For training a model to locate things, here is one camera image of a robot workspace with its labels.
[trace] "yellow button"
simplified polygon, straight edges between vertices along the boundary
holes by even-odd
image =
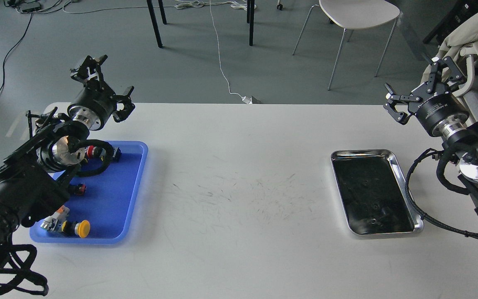
[[[90,233],[90,223],[88,220],[83,220],[81,223],[78,224],[77,227],[77,234],[81,238],[86,238]]]

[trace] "white table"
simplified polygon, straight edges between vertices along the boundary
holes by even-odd
[[[406,171],[440,146],[415,119],[399,125],[381,106],[136,104],[90,137],[149,146],[131,230],[114,246],[36,243],[49,298],[478,298],[478,240],[428,223],[403,238],[347,228],[331,153],[387,148]],[[414,174],[417,202],[478,231],[471,200],[435,166]]]

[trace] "white chair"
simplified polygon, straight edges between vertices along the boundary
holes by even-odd
[[[387,47],[390,43],[390,39],[392,38],[397,17],[400,15],[399,8],[384,0],[319,0],[319,4],[315,4],[311,6],[311,9],[309,9],[309,14],[307,14],[307,19],[305,19],[302,31],[300,32],[300,36],[298,37],[298,41],[294,47],[293,55],[296,52],[296,48],[298,48],[300,38],[302,38],[307,21],[309,21],[311,11],[315,6],[320,6],[320,8],[322,8],[324,13],[326,13],[332,22],[344,28],[342,39],[340,40],[339,51],[337,53],[337,58],[335,59],[335,65],[333,67],[332,77],[329,80],[328,90],[331,90],[333,77],[335,70],[337,69],[340,51],[344,45],[344,38],[346,36],[347,30],[351,31],[348,37],[349,41],[351,34],[355,29],[372,28],[394,20],[392,30],[390,31],[390,36],[387,40],[387,45],[385,46],[383,55],[381,55],[379,66],[377,67],[376,74],[374,75],[377,76],[379,68],[381,67],[381,63],[383,63],[385,53],[387,53]]]

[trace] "chair leg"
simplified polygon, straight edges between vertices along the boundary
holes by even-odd
[[[353,34],[355,30],[351,29],[349,32],[348,40],[346,42],[349,42],[349,39],[351,38],[351,35]]]
[[[315,4],[315,5],[311,6],[311,8],[309,8],[309,13],[307,14],[307,17],[305,19],[304,26],[302,27],[302,31],[300,32],[300,36],[298,36],[298,41],[296,42],[296,46],[294,46],[293,55],[296,52],[296,48],[298,48],[298,43],[300,42],[300,39],[302,38],[302,34],[304,32],[305,26],[307,25],[307,21],[309,21],[309,17],[311,16],[311,11],[313,10],[313,7],[315,7],[315,6],[319,6],[319,5]]]
[[[335,75],[335,70],[337,69],[337,63],[338,59],[340,57],[340,51],[342,50],[342,46],[344,45],[344,36],[346,35],[346,32],[348,29],[344,28],[344,32],[342,33],[342,39],[340,40],[340,46],[339,46],[339,52],[337,53],[337,58],[335,59],[335,65],[333,66],[333,72],[332,72],[332,77],[329,80],[329,85],[328,85],[328,90],[332,90],[332,82],[333,82],[333,77]]]
[[[154,14],[154,6],[152,6],[152,0],[146,0],[146,5],[149,7],[152,28],[154,29],[154,35],[156,35],[156,42],[159,48],[163,48],[163,44],[161,43],[160,31],[158,29],[158,23],[156,22],[156,15]]]
[[[165,10],[163,9],[163,0],[158,0],[158,6],[160,7],[161,22],[167,25],[167,19],[165,18]]]
[[[390,31],[390,36],[388,37],[387,45],[385,46],[383,55],[381,55],[381,59],[379,60],[379,66],[377,66],[376,74],[374,76],[377,76],[377,74],[379,73],[379,68],[381,68],[381,63],[383,63],[383,58],[385,58],[385,53],[387,53],[388,44],[390,44],[390,40],[392,38],[392,34],[394,33],[394,29],[396,28],[397,22],[398,22],[398,18],[394,19],[394,25],[392,26],[392,30]]]

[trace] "black connector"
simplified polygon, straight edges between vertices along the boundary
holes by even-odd
[[[35,12],[40,10],[40,8],[41,8],[41,4],[38,2],[20,4],[20,10],[23,13]]]

